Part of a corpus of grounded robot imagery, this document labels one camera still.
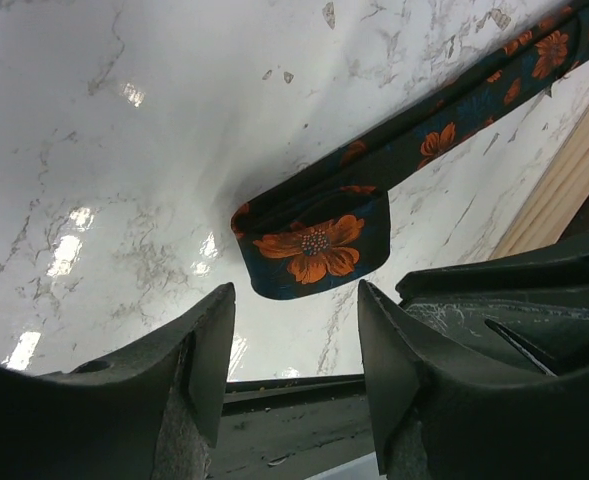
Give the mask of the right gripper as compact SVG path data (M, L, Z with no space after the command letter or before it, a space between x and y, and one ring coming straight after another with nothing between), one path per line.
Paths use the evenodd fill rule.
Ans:
M396 290L358 287L383 475L589 479L589 196L554 245Z

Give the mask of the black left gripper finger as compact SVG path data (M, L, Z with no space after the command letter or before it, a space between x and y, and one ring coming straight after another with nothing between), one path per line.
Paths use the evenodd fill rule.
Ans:
M205 478L234 322L228 283L70 372L0 366L0 479Z

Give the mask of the black orange floral tie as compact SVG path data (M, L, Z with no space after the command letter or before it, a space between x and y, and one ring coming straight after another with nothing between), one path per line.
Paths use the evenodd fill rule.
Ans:
M411 108L233 215L253 290L291 300L355 281L390 254L389 191L589 61L589 1L573 1Z

